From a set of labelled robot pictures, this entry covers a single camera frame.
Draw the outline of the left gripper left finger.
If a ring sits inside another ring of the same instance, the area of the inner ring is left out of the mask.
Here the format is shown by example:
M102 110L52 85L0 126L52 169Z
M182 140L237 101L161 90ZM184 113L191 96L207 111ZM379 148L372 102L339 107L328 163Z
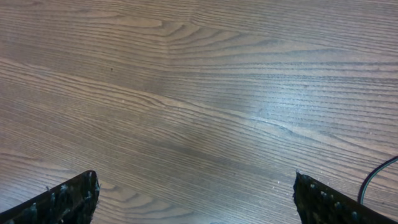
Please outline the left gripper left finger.
M2 224L90 224L100 195L98 177L85 171L1 213Z

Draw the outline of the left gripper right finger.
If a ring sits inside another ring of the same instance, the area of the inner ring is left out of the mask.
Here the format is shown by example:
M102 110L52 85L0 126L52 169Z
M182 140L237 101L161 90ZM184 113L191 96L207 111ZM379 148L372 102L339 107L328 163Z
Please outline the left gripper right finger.
M302 224L397 224L309 175L296 173L293 189Z

